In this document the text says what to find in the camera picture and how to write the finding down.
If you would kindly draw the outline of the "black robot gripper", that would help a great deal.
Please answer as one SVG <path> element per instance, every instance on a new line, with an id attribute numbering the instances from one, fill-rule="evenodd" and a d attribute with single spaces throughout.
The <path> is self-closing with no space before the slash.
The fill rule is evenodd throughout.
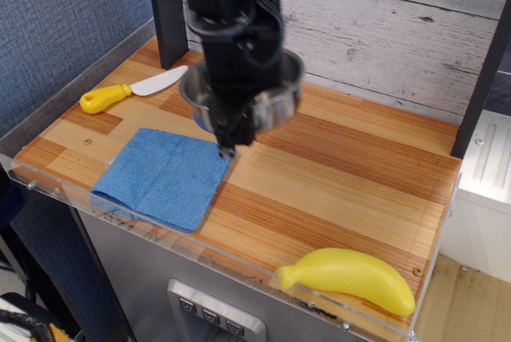
<path id="1" fill-rule="evenodd" d="M 282 81 L 280 0 L 188 0 L 186 22 L 205 59 L 186 75 L 186 100 L 214 133 L 219 156 L 255 137 L 255 97 Z"/>

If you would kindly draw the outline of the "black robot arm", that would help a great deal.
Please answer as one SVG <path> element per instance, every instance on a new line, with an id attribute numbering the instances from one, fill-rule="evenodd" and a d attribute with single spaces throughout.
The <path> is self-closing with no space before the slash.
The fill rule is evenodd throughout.
<path id="1" fill-rule="evenodd" d="M 282 81 L 280 0 L 188 0 L 185 21 L 203 47 L 198 74 L 219 153 L 233 157 L 255 138 L 255 97 Z"/>

